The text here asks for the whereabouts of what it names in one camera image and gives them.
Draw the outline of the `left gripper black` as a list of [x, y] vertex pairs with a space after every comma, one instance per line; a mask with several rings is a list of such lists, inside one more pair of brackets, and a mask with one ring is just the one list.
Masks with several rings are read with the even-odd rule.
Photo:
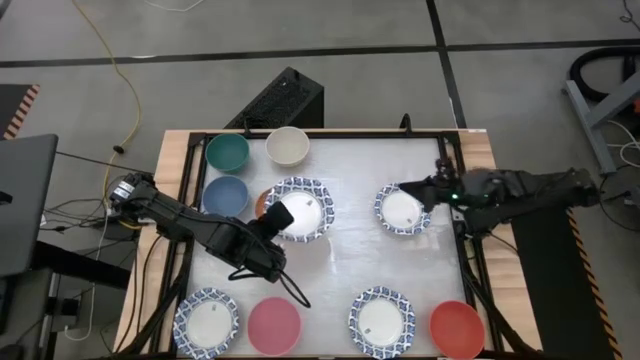
[[270, 283], [280, 280], [287, 260], [284, 250], [273, 239], [294, 222], [294, 217], [280, 202], [270, 206], [263, 215], [265, 228], [242, 228], [247, 249], [243, 253], [241, 269]]

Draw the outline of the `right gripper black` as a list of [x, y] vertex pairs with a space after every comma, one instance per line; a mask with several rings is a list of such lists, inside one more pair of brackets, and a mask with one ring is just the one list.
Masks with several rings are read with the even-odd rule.
[[[435, 194], [426, 193], [428, 189], [435, 185]], [[438, 173], [434, 176], [418, 181], [408, 181], [398, 184], [398, 187], [408, 194], [414, 195], [427, 213], [433, 211], [436, 205], [448, 204], [454, 207], [468, 207], [469, 200], [466, 196], [462, 181], [455, 173]]]

